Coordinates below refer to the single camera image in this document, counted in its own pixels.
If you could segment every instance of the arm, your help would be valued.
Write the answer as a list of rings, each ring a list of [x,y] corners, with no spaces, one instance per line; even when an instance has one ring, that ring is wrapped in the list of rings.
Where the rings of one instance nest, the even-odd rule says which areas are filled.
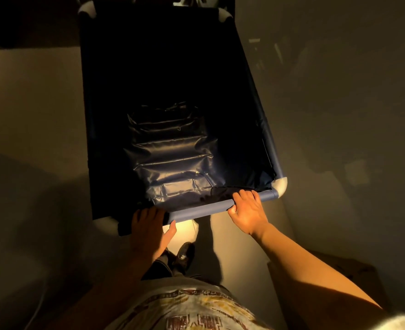
[[[381,307],[357,285],[271,225],[257,192],[241,190],[233,199],[228,214],[268,255],[278,293],[311,330],[368,329],[385,318]]]
[[[167,233],[163,234],[164,213],[155,207],[135,212],[128,263],[95,285],[47,330],[102,330],[125,312],[141,277],[177,232],[173,221]]]

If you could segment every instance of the beige floor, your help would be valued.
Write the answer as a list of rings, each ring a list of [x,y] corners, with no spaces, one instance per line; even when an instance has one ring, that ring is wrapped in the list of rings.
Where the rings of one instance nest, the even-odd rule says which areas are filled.
[[[66,273],[97,280],[123,255],[127,239],[91,223],[87,173],[79,49],[0,50],[0,329],[31,316],[43,285],[51,296]],[[292,236],[282,202],[265,206]],[[266,256],[226,213],[180,224],[170,248],[192,239],[193,272],[286,328]]]

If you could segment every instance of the shoe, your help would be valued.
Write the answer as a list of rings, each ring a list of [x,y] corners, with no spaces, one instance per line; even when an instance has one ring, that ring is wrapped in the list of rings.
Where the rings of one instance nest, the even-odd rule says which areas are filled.
[[[173,266],[175,266],[179,272],[185,274],[189,269],[194,257],[195,244],[192,242],[186,242],[178,250],[177,257],[173,262]]]

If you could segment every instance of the white cable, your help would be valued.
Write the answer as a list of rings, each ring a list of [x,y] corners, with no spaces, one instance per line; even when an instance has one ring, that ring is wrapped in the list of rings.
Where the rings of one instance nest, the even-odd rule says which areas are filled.
[[[42,303],[44,302],[44,297],[45,297],[46,292],[47,292],[47,279],[44,279],[44,283],[43,283],[43,286],[42,286],[42,294],[41,294],[41,298],[39,300],[38,306],[36,307],[35,313],[33,314],[30,321],[25,326],[24,330],[28,329],[28,327],[30,326],[30,324],[33,322],[36,315],[38,314],[39,310],[41,309]]]

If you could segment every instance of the hand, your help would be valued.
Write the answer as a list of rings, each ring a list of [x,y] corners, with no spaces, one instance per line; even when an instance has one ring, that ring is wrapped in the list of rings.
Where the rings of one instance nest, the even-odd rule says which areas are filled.
[[[170,224],[169,230],[163,234],[165,213],[163,209],[156,207],[141,211],[137,210],[134,213],[132,217],[131,250],[135,257],[148,258],[153,262],[164,252],[177,232],[174,220]]]
[[[235,205],[229,208],[228,215],[246,234],[253,235],[262,224],[268,223],[259,194],[256,191],[240,190],[233,194]]]

